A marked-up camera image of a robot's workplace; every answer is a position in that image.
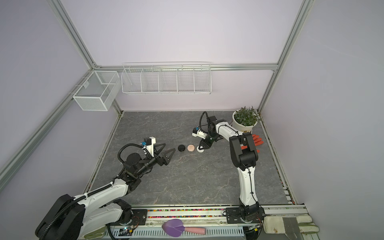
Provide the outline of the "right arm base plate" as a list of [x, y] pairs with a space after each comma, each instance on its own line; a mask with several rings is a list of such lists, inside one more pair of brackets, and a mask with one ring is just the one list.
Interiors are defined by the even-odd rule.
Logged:
[[228, 224], [262, 224], [266, 216], [263, 208], [253, 214], [246, 214], [245, 210], [237, 208], [226, 208], [223, 211]]

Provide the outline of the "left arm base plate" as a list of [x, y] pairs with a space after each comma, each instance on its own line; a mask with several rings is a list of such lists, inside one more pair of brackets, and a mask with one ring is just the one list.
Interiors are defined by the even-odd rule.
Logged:
[[147, 214], [147, 209], [125, 210], [119, 220], [119, 224], [122, 226], [143, 226], [146, 224]]

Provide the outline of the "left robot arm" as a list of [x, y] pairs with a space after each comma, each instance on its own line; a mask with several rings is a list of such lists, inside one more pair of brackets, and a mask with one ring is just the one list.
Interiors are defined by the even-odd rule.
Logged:
[[165, 144], [126, 144], [118, 152], [123, 165], [108, 184], [71, 197], [59, 197], [35, 230], [40, 240], [77, 240], [116, 222], [130, 223], [132, 207], [121, 198], [133, 192], [155, 165], [168, 165], [176, 149]]

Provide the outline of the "black earbud charging case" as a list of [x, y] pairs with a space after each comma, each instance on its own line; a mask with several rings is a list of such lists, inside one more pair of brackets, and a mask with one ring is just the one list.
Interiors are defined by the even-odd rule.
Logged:
[[179, 152], [183, 152], [183, 151], [185, 151], [185, 150], [186, 150], [185, 145], [179, 145], [179, 146], [178, 146], [178, 151], [179, 151]]

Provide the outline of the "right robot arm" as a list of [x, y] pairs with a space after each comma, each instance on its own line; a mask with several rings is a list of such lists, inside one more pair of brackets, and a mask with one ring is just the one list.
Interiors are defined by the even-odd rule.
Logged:
[[208, 116], [206, 111], [200, 116], [199, 126], [193, 129], [192, 135], [201, 138], [197, 147], [200, 153], [220, 139], [229, 142], [231, 160], [238, 170], [241, 188], [237, 216], [245, 223], [251, 223], [254, 219], [261, 223], [265, 212], [256, 195], [255, 169], [259, 156], [253, 135], [233, 128], [225, 120]]

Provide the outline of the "pink earbud charging case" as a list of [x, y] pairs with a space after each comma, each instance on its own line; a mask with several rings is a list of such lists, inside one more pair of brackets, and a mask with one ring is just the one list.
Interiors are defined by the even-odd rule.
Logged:
[[195, 150], [195, 146], [194, 145], [188, 145], [187, 149], [189, 152], [193, 152]]

